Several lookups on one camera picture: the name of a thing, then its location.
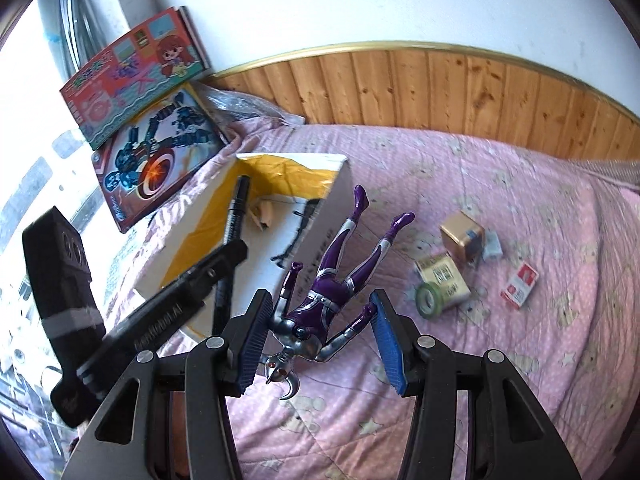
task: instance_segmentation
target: bed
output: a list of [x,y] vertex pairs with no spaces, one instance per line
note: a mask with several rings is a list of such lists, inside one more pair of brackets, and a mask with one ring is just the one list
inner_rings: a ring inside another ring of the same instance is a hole
[[[633,164],[580,166],[548,155],[637,158],[637,118],[578,82],[478,52],[303,54],[222,74],[212,83],[324,124],[273,118],[233,124],[233,143],[152,220],[105,312],[107,325],[135,307],[136,277],[190,198],[235,152],[343,153],[371,199],[343,269],[368,254],[396,213],[413,210],[417,221],[398,236],[334,330],[381,286],[400,314],[453,350],[502,349],[551,416],[583,478],[599,478],[640,391],[640,179]],[[413,261],[442,248],[438,225],[457,209],[495,229],[505,256],[467,270],[470,300],[426,321],[412,300],[419,281]],[[523,260],[542,277],[526,307],[516,311],[501,300],[497,284]],[[178,334],[163,351],[192,345]],[[277,385],[259,380],[244,398],[228,401],[245,478],[395,478],[413,401],[400,399],[388,384],[370,330],[328,364],[299,364],[297,371],[302,388],[289,401],[278,400]],[[456,479],[464,477],[465,413],[460,394]]]

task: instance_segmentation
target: bed sheet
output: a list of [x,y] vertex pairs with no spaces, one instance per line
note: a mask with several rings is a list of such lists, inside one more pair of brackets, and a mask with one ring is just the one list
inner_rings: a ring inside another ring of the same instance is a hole
[[[235,151],[342,153],[371,205],[348,242],[346,274],[370,252],[393,216],[416,221],[396,238],[366,289],[338,315],[350,322],[369,293],[383,287],[400,314],[455,351],[503,350],[553,422],[583,478],[596,479],[640,390],[638,333],[640,200],[630,190],[570,163],[485,139],[366,126],[289,126],[260,118],[234,125],[238,137],[156,214],[120,292],[113,326],[137,304],[137,275],[162,248],[184,208]],[[442,250],[439,224],[462,209],[497,231],[504,258],[467,269],[472,297],[438,319],[413,302],[416,258]],[[500,298],[521,261],[540,280],[521,310]],[[164,353],[193,343],[176,335]],[[256,380],[229,399],[236,449],[247,479],[395,479],[413,399],[388,384],[367,328],[327,364],[298,362],[300,393],[281,402],[279,385]],[[466,395],[459,394],[452,478],[464,478]]]

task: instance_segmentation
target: red and white box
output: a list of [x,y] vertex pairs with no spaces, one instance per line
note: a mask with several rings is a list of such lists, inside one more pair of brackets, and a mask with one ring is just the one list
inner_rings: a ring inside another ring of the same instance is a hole
[[518,271],[510,277],[507,286],[501,290],[500,295],[510,305],[520,308],[529,297],[529,293],[539,276],[537,270],[530,264],[522,262]]

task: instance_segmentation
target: action figure arm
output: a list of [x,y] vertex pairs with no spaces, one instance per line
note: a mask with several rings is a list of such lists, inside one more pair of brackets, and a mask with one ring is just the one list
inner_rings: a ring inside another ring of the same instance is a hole
[[182,106],[183,103],[184,103],[184,93],[178,92],[174,97],[174,105],[176,107],[180,107]]
[[160,120],[157,116],[153,116],[149,119],[149,127],[146,130],[145,134],[145,144],[151,145],[156,136],[156,131],[158,130],[158,126],[160,125]]
[[287,315],[289,311],[289,305],[291,304],[291,297],[293,296],[293,289],[296,286],[296,279],[298,273],[302,270],[302,264],[300,262],[293,262],[291,268],[287,273],[287,277],[282,283],[282,290],[280,296],[276,302],[276,308],[271,316],[271,331],[275,332],[278,325],[282,322],[282,319]]
[[362,308],[362,313],[354,319],[349,326],[327,341],[316,356],[316,361],[325,363],[336,355],[349,341],[364,330],[364,327],[368,325],[377,311],[378,308],[373,303],[367,303]]
[[132,126],[129,129],[129,143],[131,145],[131,149],[133,149],[133,145],[138,142],[138,131],[139,128],[137,126]]

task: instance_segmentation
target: cardboard box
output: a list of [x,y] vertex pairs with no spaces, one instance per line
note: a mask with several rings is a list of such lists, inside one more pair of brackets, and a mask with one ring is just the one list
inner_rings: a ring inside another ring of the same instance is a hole
[[[250,215],[244,217],[242,240],[249,248],[247,260],[236,269],[232,316],[244,314],[258,288],[279,294],[290,263],[304,264],[298,275],[292,305],[306,296],[318,272],[322,254],[353,209],[353,179],[347,158],[320,153],[247,153],[236,159],[212,179],[196,197],[183,218],[172,226],[164,249],[135,285],[145,299],[199,261],[222,243],[226,210],[236,178],[251,177],[249,204],[273,201],[273,219],[261,231]],[[308,225],[279,267],[271,258],[282,254],[296,237],[300,216],[307,201],[321,198]],[[211,334],[214,294],[205,307],[182,328],[199,342]]]
[[458,211],[440,226],[442,243],[457,261],[467,263],[482,252],[484,247],[484,228]]
[[500,295],[515,308],[527,301],[531,289],[539,278],[538,272],[529,264],[522,262],[517,272],[507,282]]

